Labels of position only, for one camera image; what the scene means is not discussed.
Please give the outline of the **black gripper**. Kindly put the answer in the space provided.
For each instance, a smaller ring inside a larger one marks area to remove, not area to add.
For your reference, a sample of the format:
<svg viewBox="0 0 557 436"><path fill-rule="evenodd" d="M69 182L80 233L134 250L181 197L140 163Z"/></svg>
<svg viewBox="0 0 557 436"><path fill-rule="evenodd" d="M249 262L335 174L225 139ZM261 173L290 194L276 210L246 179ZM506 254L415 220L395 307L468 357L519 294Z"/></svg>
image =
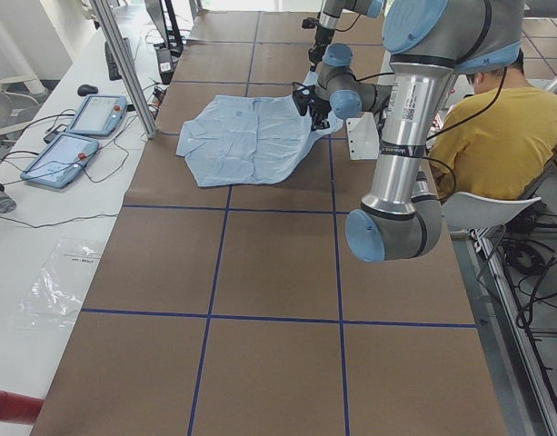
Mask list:
<svg viewBox="0 0 557 436"><path fill-rule="evenodd" d="M325 130L330 127L328 121L331 105L325 100L312 100L309 103L309 114L311 116L311 131Z"/></svg>
<svg viewBox="0 0 557 436"><path fill-rule="evenodd" d="M316 68L322 62L326 48L333 40L334 29L318 25L314 36L314 44L308 50L308 58L311 68Z"/></svg>

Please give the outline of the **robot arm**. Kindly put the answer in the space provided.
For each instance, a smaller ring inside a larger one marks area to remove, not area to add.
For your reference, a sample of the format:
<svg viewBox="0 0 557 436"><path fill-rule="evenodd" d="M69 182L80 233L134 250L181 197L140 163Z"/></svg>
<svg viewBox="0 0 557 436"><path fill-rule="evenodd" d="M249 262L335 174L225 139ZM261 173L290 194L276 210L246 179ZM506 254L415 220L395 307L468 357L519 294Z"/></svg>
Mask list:
<svg viewBox="0 0 557 436"><path fill-rule="evenodd" d="M420 168L433 119L460 74L511 64L520 49L521 1L327 1L311 21L309 52L318 74L308 93L294 92L300 114L313 129L370 112L378 104L374 85L351 70L352 51L333 41L343 10L382 16L383 45L394 81L379 145L373 183L345 234L364 262L410 259L428 253L442 232L441 205Z"/></svg>
<svg viewBox="0 0 557 436"><path fill-rule="evenodd" d="M314 29L313 46L308 50L310 71L315 72L322 62L327 47L332 43L336 32L343 32L338 27L344 12L358 16L376 18L383 13L386 6L384 0L327 0L323 1L316 16L306 17L302 21L302 29Z"/></svg>

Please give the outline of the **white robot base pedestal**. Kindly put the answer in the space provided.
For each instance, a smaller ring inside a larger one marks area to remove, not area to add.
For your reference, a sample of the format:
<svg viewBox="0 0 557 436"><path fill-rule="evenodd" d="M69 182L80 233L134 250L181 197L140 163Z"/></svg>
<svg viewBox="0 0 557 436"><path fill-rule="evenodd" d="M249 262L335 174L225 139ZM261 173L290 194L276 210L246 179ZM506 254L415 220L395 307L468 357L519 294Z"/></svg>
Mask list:
<svg viewBox="0 0 557 436"><path fill-rule="evenodd" d="M348 118L345 126L350 158L376 160L380 137L373 114L364 113L360 118Z"/></svg>

